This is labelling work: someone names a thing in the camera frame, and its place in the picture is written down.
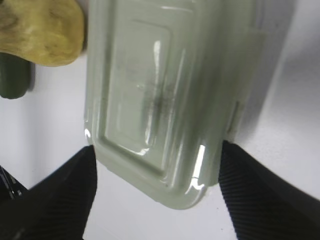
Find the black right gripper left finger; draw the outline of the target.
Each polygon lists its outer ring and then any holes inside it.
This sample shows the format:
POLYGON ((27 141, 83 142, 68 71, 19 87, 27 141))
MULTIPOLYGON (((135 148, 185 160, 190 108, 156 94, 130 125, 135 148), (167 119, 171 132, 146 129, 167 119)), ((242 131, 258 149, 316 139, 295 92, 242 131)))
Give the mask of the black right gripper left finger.
POLYGON ((0 169, 2 240, 81 240, 97 191, 94 147, 85 146, 30 189, 0 169))

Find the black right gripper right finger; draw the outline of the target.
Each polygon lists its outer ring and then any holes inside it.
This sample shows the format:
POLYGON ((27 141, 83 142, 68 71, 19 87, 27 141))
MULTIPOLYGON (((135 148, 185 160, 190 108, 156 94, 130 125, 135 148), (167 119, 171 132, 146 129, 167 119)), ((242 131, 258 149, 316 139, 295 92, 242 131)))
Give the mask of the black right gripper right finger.
POLYGON ((239 240, 318 240, 320 201, 224 141, 218 182, 239 240))

